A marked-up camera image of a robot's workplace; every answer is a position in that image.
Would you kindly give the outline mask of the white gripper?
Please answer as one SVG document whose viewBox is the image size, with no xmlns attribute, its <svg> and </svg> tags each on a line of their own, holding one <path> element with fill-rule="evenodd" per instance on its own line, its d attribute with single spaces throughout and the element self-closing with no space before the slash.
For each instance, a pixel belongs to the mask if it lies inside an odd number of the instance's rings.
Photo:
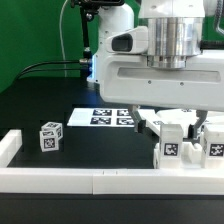
<svg viewBox="0 0 224 224">
<path fill-rule="evenodd" d="M 130 104 L 134 131 L 146 121 L 139 106 L 195 109 L 197 121 L 188 137 L 197 139 L 208 112 L 224 111 L 224 50 L 207 49 L 193 56 L 157 56 L 147 51 L 154 39 L 144 26 L 106 39 L 101 60 L 100 95 L 106 102 Z"/>
</svg>

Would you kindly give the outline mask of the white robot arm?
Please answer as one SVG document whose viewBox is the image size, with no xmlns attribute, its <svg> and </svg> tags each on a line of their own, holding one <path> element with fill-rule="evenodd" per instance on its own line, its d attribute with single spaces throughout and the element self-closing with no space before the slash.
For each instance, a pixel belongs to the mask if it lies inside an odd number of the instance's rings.
<svg viewBox="0 0 224 224">
<path fill-rule="evenodd" d="M 224 112 L 224 43 L 202 40 L 207 16 L 224 35 L 224 0 L 141 0 L 138 26 L 128 5 L 104 3 L 90 78 L 102 99 L 194 109 L 196 138 L 208 112 Z"/>
</svg>

